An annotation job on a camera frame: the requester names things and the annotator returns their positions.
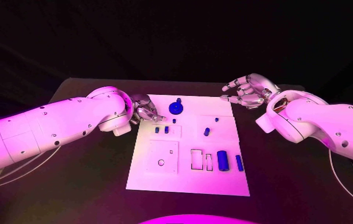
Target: blue object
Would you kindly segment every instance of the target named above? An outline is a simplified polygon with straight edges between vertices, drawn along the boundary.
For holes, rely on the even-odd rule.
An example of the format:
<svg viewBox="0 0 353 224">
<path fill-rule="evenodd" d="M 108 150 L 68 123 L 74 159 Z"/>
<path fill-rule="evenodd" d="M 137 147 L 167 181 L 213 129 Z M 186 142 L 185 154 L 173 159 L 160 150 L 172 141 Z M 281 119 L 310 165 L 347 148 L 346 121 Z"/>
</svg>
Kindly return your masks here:
<svg viewBox="0 0 353 224">
<path fill-rule="evenodd" d="M 229 170 L 226 151 L 218 151 L 218 159 L 219 159 L 219 171 Z"/>
<path fill-rule="evenodd" d="M 235 158 L 237 158 L 237 163 L 238 163 L 238 169 L 239 169 L 239 171 L 244 171 L 242 162 L 241 162 L 241 155 L 237 155 Z"/>
<path fill-rule="evenodd" d="M 205 132 L 203 132 L 205 136 L 209 135 L 209 128 L 206 128 Z"/>
<path fill-rule="evenodd" d="M 169 111 L 173 115 L 179 115 L 183 112 L 182 99 L 177 98 L 176 102 L 169 105 Z"/>
</svg>

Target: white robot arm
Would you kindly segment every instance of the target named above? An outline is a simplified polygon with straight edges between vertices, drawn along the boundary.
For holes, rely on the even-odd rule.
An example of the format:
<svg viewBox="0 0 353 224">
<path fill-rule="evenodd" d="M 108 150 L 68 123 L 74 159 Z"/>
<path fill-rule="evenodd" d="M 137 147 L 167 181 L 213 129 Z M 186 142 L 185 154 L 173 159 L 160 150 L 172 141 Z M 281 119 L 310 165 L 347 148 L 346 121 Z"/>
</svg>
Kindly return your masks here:
<svg viewBox="0 0 353 224">
<path fill-rule="evenodd" d="M 113 86 L 0 119 L 0 168 L 85 137 L 98 126 L 116 136 L 130 122 L 166 120 L 147 95 L 131 98 Z"/>
<path fill-rule="evenodd" d="M 270 133 L 277 130 L 294 143 L 316 138 L 337 154 L 353 159 L 353 105 L 329 103 L 309 92 L 287 90 L 260 74 L 234 80 L 222 88 L 239 86 L 238 95 L 221 99 L 254 109 L 267 103 L 267 113 L 257 124 Z"/>
</svg>

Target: robotic hand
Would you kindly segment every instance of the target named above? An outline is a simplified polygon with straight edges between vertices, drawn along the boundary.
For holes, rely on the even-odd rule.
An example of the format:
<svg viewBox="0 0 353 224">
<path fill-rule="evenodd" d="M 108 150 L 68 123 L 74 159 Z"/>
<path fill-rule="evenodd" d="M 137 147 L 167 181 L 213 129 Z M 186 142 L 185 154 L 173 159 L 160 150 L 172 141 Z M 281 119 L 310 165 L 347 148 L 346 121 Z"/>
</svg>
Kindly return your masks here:
<svg viewBox="0 0 353 224">
<path fill-rule="evenodd" d="M 267 103 L 267 113 L 257 124 L 270 133 L 274 129 L 294 143 L 316 138 L 337 154 L 353 159 L 353 105 L 329 103 L 309 92 L 287 90 L 260 74 L 234 80 L 224 91 L 238 87 L 238 95 L 221 99 L 244 105 L 248 109 Z"/>
<path fill-rule="evenodd" d="M 160 121 L 147 95 L 128 96 L 113 86 L 0 119 L 0 168 L 85 137 L 98 126 L 120 136 L 130 122 Z"/>
</svg>

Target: black background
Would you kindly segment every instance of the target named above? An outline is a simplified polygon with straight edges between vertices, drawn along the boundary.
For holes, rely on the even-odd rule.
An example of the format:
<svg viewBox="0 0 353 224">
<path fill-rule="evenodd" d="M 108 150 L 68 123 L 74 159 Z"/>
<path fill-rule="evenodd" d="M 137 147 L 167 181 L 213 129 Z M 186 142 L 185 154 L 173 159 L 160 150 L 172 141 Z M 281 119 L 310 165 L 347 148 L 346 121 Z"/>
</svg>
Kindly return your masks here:
<svg viewBox="0 0 353 224">
<path fill-rule="evenodd" d="M 69 78 L 228 83 L 255 72 L 352 103 L 352 0 L 0 0 L 0 112 Z"/>
</svg>

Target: circular hole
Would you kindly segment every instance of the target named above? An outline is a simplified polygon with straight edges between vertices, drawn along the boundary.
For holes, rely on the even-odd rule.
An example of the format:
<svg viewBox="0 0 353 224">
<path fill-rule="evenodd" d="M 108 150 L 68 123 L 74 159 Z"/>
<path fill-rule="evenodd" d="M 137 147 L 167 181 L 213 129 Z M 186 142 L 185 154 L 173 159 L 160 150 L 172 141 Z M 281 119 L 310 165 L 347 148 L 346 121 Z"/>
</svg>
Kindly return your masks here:
<svg viewBox="0 0 353 224">
<path fill-rule="evenodd" d="M 342 146 L 347 147 L 347 141 L 346 140 L 342 142 Z"/>
<path fill-rule="evenodd" d="M 160 160 L 159 160 L 159 166 L 163 166 L 163 165 L 164 165 L 164 160 L 160 159 Z"/>
</svg>

